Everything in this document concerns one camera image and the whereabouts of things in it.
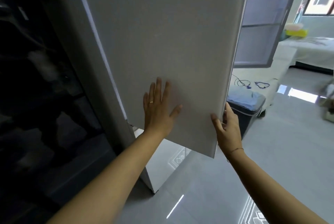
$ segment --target refrigerator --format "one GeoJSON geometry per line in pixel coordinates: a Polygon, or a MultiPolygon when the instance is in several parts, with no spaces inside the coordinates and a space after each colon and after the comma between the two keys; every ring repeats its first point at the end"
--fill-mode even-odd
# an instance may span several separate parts
{"type": "Polygon", "coordinates": [[[155,193],[193,150],[214,158],[233,67],[270,67],[293,0],[44,0],[110,142],[144,128],[143,94],[159,76],[183,104],[141,178],[155,193]]]}

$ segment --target cable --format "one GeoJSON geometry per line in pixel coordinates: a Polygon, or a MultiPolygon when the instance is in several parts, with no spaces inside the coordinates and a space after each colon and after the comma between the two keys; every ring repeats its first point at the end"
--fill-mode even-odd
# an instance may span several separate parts
{"type": "Polygon", "coordinates": [[[240,80],[237,76],[235,76],[234,74],[232,74],[234,77],[236,77],[236,80],[234,81],[234,85],[237,85],[237,86],[245,86],[245,87],[247,87],[248,89],[250,89],[251,88],[251,82],[249,81],[249,80],[240,80]]]}

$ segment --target trash can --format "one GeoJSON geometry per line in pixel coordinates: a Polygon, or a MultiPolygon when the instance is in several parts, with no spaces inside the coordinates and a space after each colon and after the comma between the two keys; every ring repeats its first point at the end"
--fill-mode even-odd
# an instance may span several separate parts
{"type": "Polygon", "coordinates": [[[244,86],[230,86],[228,90],[227,102],[233,112],[238,115],[241,138],[260,114],[265,103],[265,96],[246,89],[244,86]]]}

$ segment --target refrigerator door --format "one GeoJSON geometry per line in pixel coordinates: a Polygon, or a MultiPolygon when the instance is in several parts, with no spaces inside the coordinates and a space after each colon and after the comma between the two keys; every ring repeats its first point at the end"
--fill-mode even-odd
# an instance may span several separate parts
{"type": "Polygon", "coordinates": [[[293,0],[247,0],[235,68],[269,68],[293,0]]]}
{"type": "Polygon", "coordinates": [[[144,128],[143,95],[160,76],[183,109],[168,140],[214,157],[245,0],[83,0],[128,122],[144,128]]]}

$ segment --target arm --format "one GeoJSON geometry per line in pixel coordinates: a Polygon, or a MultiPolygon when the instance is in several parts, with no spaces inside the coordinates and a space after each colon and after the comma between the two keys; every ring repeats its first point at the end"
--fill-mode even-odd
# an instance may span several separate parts
{"type": "Polygon", "coordinates": [[[144,95],[145,129],[131,146],[60,209],[48,224],[112,223],[123,208],[140,173],[170,133],[182,106],[168,112],[170,83],[161,97],[161,79],[144,95]]]}
{"type": "Polygon", "coordinates": [[[211,115],[217,132],[218,145],[268,222],[327,223],[280,186],[244,153],[238,117],[228,103],[225,108],[226,124],[221,124],[215,114],[211,115]]]}

